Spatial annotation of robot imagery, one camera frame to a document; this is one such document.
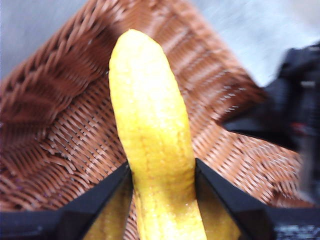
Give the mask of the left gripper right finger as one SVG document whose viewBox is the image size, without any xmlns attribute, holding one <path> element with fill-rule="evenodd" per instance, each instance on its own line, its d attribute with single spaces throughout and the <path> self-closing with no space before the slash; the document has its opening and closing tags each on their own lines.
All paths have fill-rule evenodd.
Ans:
<svg viewBox="0 0 320 240">
<path fill-rule="evenodd" d="M 272 207 L 252 197 L 197 158 L 196 196 L 208 233 L 235 229 L 240 240 L 318 240 L 319 208 Z"/>
</svg>

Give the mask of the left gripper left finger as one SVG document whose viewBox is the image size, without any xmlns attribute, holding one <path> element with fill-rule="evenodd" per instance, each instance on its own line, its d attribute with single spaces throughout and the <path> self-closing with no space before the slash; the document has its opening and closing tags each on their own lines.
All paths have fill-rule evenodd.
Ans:
<svg viewBox="0 0 320 240">
<path fill-rule="evenodd" d="M 57 210 L 1 212 L 2 240 L 83 240 L 101 226 L 103 237 L 123 239 L 132 201 L 128 163 Z"/>
</svg>

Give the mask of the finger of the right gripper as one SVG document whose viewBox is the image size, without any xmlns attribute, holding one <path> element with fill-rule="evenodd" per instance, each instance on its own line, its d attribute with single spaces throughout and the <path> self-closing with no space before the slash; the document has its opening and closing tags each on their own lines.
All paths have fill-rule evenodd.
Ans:
<svg viewBox="0 0 320 240">
<path fill-rule="evenodd" d="M 229 132 L 264 140 L 291 151 L 299 149 L 293 128 L 271 102 L 255 105 L 223 120 L 222 126 Z"/>
</svg>

